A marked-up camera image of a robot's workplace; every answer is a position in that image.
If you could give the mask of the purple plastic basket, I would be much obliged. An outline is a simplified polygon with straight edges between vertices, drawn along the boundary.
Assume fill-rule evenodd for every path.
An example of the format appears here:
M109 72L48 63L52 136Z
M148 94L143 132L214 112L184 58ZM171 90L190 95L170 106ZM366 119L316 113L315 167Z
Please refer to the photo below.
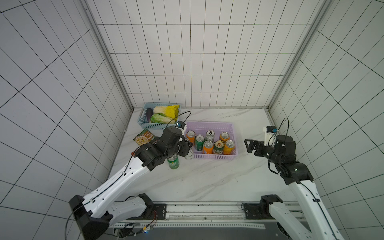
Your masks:
M203 150L199 151L197 147L193 146L192 151L194 153L193 157L195 159L233 160L238 156L237 135L232 123L189 121L186 123L186 137L190 131L195 133L195 137L202 135L205 140L207 140L208 134L212 132L214 139L212 140L212 137L209 137L209 141L211 141L213 144L220 140L222 133L226 132L229 135L229 140L233 141L235 144L234 149L228 155L215 154L214 152L212 154L206 154L203 152Z

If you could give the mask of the silver slim can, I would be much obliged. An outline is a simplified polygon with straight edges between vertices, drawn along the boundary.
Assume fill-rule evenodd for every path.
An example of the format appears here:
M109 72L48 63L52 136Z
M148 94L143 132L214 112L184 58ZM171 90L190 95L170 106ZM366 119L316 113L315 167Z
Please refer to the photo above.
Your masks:
M215 141L215 132L213 130L208 130L206 132L206 140L211 141L212 143Z
M193 152L193 149L190 149L188 154L185 156L185 159L186 160L191 160L194 158L194 152Z

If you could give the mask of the silver slim can back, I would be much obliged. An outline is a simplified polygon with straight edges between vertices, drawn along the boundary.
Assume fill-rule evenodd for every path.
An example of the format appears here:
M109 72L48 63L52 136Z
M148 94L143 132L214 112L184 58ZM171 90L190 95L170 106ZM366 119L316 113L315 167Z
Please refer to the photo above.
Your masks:
M186 160L191 160L194 158L194 152L193 152L193 149L190 149L188 154L185 156L185 159Z

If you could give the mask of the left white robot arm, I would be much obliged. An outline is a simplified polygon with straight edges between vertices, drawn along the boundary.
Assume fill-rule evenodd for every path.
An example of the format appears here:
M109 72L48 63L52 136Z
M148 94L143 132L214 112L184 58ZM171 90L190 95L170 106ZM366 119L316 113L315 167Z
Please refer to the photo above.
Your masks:
M118 198L140 177L178 155L185 157L192 148L185 129L167 127L160 137L139 146L128 163L91 193L74 196L69 205L85 240L96 240L109 227L128 219L150 219L154 203L146 194L119 202Z

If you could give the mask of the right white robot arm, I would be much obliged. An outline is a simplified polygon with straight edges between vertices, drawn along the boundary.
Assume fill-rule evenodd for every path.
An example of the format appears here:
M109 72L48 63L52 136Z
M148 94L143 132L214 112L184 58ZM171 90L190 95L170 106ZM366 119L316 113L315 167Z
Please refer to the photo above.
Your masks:
M264 141L245 140L248 153L265 157L297 199L309 225L306 228L278 195L264 195L258 204L243 203L247 219L274 219L292 240L342 240L343 236L328 213L308 167L296 160L296 142L286 135Z

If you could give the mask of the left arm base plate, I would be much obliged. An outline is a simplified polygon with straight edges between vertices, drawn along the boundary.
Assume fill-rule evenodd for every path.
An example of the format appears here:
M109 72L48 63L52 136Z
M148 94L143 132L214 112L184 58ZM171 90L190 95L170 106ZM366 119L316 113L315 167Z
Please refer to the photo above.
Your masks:
M139 217L130 218L130 220L164 220L166 218L167 205L154 204L145 209Z

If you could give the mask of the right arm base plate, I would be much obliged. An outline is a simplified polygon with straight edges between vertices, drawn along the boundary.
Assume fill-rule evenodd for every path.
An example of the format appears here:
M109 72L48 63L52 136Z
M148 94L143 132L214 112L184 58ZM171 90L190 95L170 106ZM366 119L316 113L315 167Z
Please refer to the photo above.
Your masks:
M273 203L282 203L278 195L264 195L258 204L242 203L241 208L246 214L247 220L271 220L269 207Z

